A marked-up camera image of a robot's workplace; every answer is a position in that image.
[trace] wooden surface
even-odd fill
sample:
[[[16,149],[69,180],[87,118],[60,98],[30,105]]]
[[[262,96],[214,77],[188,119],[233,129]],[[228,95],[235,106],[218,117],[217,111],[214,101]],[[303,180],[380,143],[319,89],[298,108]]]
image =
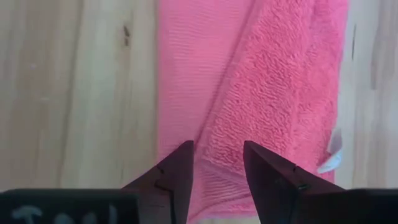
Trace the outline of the wooden surface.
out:
[[[350,4],[336,183],[398,187],[398,1]],[[154,0],[0,1],[0,189],[120,187],[153,166],[155,63]]]
[[[0,1],[0,189],[128,183],[155,90],[153,0]]]
[[[338,118],[343,187],[398,187],[397,31],[398,1],[351,1]]]

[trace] towel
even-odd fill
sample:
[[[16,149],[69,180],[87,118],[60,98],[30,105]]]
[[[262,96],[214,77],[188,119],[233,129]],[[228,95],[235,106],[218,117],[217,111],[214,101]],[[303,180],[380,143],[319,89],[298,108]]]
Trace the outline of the towel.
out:
[[[348,3],[176,2],[159,8],[159,159],[196,141],[190,222],[255,215],[245,140],[314,174],[328,156]]]

